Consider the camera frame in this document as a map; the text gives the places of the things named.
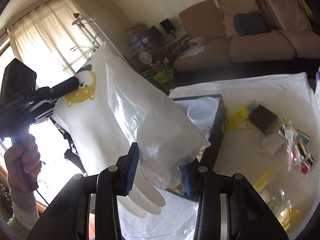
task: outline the yellow package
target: yellow package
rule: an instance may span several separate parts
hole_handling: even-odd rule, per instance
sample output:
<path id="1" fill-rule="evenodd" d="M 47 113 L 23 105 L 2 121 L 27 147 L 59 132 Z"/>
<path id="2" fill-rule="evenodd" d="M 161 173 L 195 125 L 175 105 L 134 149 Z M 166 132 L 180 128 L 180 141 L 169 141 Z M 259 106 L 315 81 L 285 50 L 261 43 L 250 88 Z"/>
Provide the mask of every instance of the yellow package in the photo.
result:
<path id="1" fill-rule="evenodd" d="M 233 114 L 230 114 L 227 109 L 227 130 L 240 130 L 238 125 L 248 118 L 249 114 L 245 106 L 239 107 Z"/>
<path id="2" fill-rule="evenodd" d="M 260 192 L 267 183 L 273 179 L 273 173 L 271 171 L 266 171 L 256 182 L 253 187 L 256 191 Z"/>
<path id="3" fill-rule="evenodd" d="M 301 212 L 299 210 L 292 210 L 289 203 L 288 206 L 280 213 L 280 215 L 277 216 L 277 219 L 279 220 L 284 230 L 287 231 L 287 229 L 293 224 L 300 213 Z"/>

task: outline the navy blue pillow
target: navy blue pillow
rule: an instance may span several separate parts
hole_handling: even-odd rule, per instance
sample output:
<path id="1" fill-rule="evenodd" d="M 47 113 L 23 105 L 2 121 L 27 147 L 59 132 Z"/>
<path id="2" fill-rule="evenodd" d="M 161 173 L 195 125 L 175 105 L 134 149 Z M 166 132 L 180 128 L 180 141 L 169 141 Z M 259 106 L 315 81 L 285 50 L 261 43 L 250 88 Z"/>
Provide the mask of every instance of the navy blue pillow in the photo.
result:
<path id="1" fill-rule="evenodd" d="M 258 11 L 237 13 L 233 19 L 233 24 L 236 32 L 242 37 L 270 32 L 270 28 L 266 25 L 261 13 Z"/>

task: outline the white tablecloth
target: white tablecloth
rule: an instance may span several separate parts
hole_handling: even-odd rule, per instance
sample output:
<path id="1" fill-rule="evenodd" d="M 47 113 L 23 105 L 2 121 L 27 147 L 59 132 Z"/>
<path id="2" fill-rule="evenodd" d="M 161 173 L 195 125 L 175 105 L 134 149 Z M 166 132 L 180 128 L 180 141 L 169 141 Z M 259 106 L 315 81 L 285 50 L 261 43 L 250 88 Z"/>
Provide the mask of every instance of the white tablecloth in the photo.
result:
<path id="1" fill-rule="evenodd" d="M 277 163 L 271 156 L 257 149 L 262 134 L 257 130 L 227 132 L 215 165 L 219 174 L 243 173 L 255 182 L 266 170 L 276 173 L 292 208 L 301 210 L 300 216 L 287 232 L 294 240 L 308 223 L 320 202 L 320 113 L 305 73 L 272 75 L 240 80 L 201 83 L 179 87 L 170 93 L 171 98 L 222 94 L 230 111 L 250 100 L 263 101 L 271 111 L 283 109 L 297 129 L 311 136 L 310 153 L 315 158 L 308 174 L 288 174 L 285 163 Z M 131 239 L 192 239 L 196 222 L 196 206 L 184 199 L 162 192 L 166 206 L 160 215 L 138 219 L 120 207 L 119 216 L 123 236 Z"/>
<path id="2" fill-rule="evenodd" d="M 288 173 L 285 161 L 276 162 L 271 155 L 260 152 L 258 149 L 263 134 L 256 129 L 227 132 L 214 168 L 216 173 L 229 176 L 241 172 L 251 183 L 265 171 L 273 171 L 276 182 L 291 200 L 292 208 L 301 211 L 287 231 L 289 238 L 295 239 L 320 202 L 320 113 L 316 97 L 308 85 L 307 75 L 283 74 L 202 83 L 176 88 L 170 97 L 211 94 L 222 94 L 231 112 L 250 100 L 263 101 L 265 107 L 273 112 L 284 110 L 297 129 L 310 135 L 308 149 L 315 163 L 308 174 L 300 171 Z"/>

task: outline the person's hand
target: person's hand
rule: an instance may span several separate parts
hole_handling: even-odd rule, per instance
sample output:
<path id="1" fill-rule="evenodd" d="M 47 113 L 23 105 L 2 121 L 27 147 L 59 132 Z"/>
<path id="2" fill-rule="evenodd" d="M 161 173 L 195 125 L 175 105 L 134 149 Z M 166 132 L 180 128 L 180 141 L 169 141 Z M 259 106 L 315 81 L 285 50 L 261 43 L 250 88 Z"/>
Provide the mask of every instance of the person's hand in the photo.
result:
<path id="1" fill-rule="evenodd" d="M 40 161 L 40 154 L 38 153 L 38 146 L 36 139 L 29 134 L 27 139 L 27 145 L 29 150 L 23 152 L 21 145 L 13 145 L 4 154 L 5 165 L 8 170 L 8 181 L 10 186 L 13 186 L 23 192 L 26 192 L 23 180 L 19 177 L 14 161 L 19 156 L 22 156 L 22 160 L 25 163 L 24 171 L 29 173 L 32 177 L 36 178 L 40 173 L 42 163 Z"/>

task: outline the yellow item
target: yellow item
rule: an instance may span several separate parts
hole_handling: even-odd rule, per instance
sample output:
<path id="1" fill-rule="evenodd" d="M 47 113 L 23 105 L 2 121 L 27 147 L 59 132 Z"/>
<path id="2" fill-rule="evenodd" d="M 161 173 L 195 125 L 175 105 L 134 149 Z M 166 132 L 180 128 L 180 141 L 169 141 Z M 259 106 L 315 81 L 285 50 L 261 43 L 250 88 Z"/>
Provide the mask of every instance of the yellow item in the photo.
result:
<path id="1" fill-rule="evenodd" d="M 170 80 L 174 79 L 174 71 L 167 71 L 166 69 L 153 77 L 153 80 L 159 84 L 167 83 Z"/>
<path id="2" fill-rule="evenodd" d="M 315 21 L 315 20 L 316 20 L 315 17 L 313 16 L 312 12 L 310 11 L 308 5 L 307 5 L 305 2 L 303 2 L 303 8 L 304 8 L 304 10 L 305 10 L 305 12 L 306 12 L 306 14 L 307 14 L 307 17 L 308 17 L 310 20 Z"/>
<path id="3" fill-rule="evenodd" d="M 181 192 L 181 190 L 178 189 L 177 187 L 172 187 L 172 188 L 170 188 L 170 190 L 172 190 L 172 191 L 174 191 L 176 193 L 180 193 Z"/>
<path id="4" fill-rule="evenodd" d="M 253 187 L 256 191 L 261 191 L 266 184 L 268 184 L 273 179 L 273 173 L 271 171 L 266 171 L 256 182 Z"/>
<path id="5" fill-rule="evenodd" d="M 245 106 L 241 106 L 235 113 L 229 114 L 227 110 L 227 130 L 235 129 L 244 120 L 248 119 L 248 111 Z"/>
<path id="6" fill-rule="evenodd" d="M 299 210 L 292 210 L 291 205 L 288 205 L 277 217 L 279 220 L 280 224 L 284 228 L 285 231 L 294 223 L 296 220 L 297 216 L 301 212 Z"/>

